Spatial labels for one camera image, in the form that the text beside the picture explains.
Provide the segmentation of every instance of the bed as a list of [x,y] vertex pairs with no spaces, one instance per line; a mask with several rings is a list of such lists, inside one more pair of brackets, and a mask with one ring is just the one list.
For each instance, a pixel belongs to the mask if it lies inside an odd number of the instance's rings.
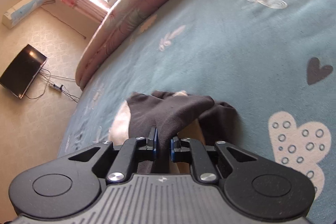
[[59,149],[109,136],[132,92],[210,95],[238,112],[234,143],[301,171],[312,223],[336,219],[336,0],[169,0],[99,66]]

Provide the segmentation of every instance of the circle pattern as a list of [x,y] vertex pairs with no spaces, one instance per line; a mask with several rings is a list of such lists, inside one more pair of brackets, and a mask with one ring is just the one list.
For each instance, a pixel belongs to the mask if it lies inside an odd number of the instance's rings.
[[68,192],[73,185],[71,178],[62,174],[47,174],[33,182],[34,191],[47,197],[56,197]]
[[289,121],[284,121],[283,123],[282,123],[282,126],[283,126],[283,128],[290,128],[291,127],[291,123],[289,122]]
[[318,137],[318,138],[322,138],[323,135],[324,135],[324,132],[323,132],[322,129],[317,129],[316,132],[315,132],[315,135],[316,135],[316,137]]
[[301,163],[303,163],[304,160],[305,160],[305,159],[304,159],[303,157],[297,157],[296,162],[297,162],[298,164],[301,164]]
[[313,170],[310,170],[307,172],[306,176],[309,178],[309,179],[312,179],[313,176],[314,176],[314,171]]
[[281,141],[281,142],[284,142],[286,140],[286,136],[284,134],[280,134],[278,136],[278,140]]
[[302,130],[301,134],[302,134],[303,137],[307,137],[309,135],[309,131],[304,129],[304,130]]
[[282,163],[282,164],[287,164],[287,163],[289,163],[289,158],[287,158],[287,157],[283,157],[283,158],[281,159],[281,163]]
[[315,147],[315,145],[312,142],[309,142],[309,143],[306,144],[306,149],[308,151],[312,151],[314,147]]
[[293,145],[293,144],[291,144],[291,145],[288,147],[288,152],[291,153],[291,154],[293,154],[293,153],[295,153],[295,151],[296,151],[296,146]]

